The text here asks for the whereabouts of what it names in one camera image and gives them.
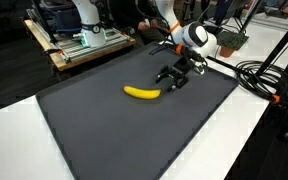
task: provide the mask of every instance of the cable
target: cable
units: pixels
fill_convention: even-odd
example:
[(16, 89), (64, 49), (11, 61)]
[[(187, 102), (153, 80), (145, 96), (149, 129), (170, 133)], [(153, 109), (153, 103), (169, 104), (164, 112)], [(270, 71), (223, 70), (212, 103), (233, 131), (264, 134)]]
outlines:
[(273, 61), (273, 63), (267, 69), (270, 69), (271, 66), (276, 63), (276, 61), (281, 57), (281, 55), (286, 51), (287, 48), (288, 48), (288, 45), (281, 51), (281, 53), (276, 57), (276, 59)]
[(159, 53), (159, 52), (161, 52), (161, 51), (163, 51), (165, 49), (168, 49), (168, 48), (172, 47), (173, 46), (172, 44), (165, 44), (166, 41), (169, 41), (167, 39), (167, 37), (168, 37), (168, 35), (165, 37), (165, 39), (164, 39), (164, 41), (163, 41), (163, 43), (161, 45), (157, 46), (155, 49), (153, 49), (151, 52), (149, 52), (149, 55), (154, 55), (154, 54)]
[(196, 20), (197, 22), (201, 19), (201, 17), (206, 13), (206, 11), (208, 10), (208, 8), (211, 6), (211, 2), (208, 3), (207, 8), (202, 12), (202, 14), (200, 15), (200, 17)]
[[(263, 99), (288, 106), (288, 73), (284, 72), (283, 68), (272, 65), (269, 72), (258, 77), (255, 73), (261, 65), (261, 61), (243, 61), (237, 64), (235, 73), (239, 84)], [(273, 83), (275, 91), (268, 89), (264, 80)]]
[[(135, 6), (136, 6), (137, 11), (138, 11), (142, 16), (147, 17), (147, 18), (151, 18), (151, 19), (159, 19), (159, 20), (162, 20), (162, 21), (166, 24), (167, 29), (171, 29), (168, 21), (160, 14), (159, 11), (158, 11), (158, 14), (160, 15), (161, 18), (151, 17), (151, 16), (148, 16), (148, 15), (144, 14), (144, 13), (140, 10), (140, 8), (138, 7), (138, 0), (135, 0)], [(172, 43), (175, 44), (175, 42), (174, 42), (174, 40), (173, 40), (173, 36), (172, 36), (171, 34), (169, 34), (169, 35), (171, 36)], [(167, 37), (168, 37), (168, 35), (166, 35), (163, 44), (166, 42), (166, 40), (168, 40)]]
[(221, 47), (221, 46), (218, 46), (217, 49), (216, 49), (216, 52), (215, 52), (215, 55), (214, 55), (214, 58), (215, 58), (215, 59), (216, 59), (216, 55), (217, 55), (217, 52), (218, 52), (218, 50), (220, 49), (220, 47)]

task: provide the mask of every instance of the black work surface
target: black work surface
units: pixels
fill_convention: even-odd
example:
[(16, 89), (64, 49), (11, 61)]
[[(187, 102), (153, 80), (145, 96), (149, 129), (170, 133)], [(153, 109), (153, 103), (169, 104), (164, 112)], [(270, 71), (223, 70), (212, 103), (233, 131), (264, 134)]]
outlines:
[(238, 84), (208, 69), (203, 76), (190, 72), (182, 89), (155, 100), (126, 95), (124, 85), (170, 85), (154, 81), (178, 56), (170, 50), (149, 55), (154, 48), (148, 45), (37, 94), (77, 179), (158, 179)]

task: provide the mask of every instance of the banana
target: banana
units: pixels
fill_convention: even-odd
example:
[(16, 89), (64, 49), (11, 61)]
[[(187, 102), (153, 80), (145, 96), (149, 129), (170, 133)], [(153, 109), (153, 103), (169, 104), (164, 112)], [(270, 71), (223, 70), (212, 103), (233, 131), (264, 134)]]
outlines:
[(124, 86), (123, 90), (126, 94), (140, 99), (155, 99), (159, 97), (161, 94), (160, 89), (144, 90), (131, 86)]

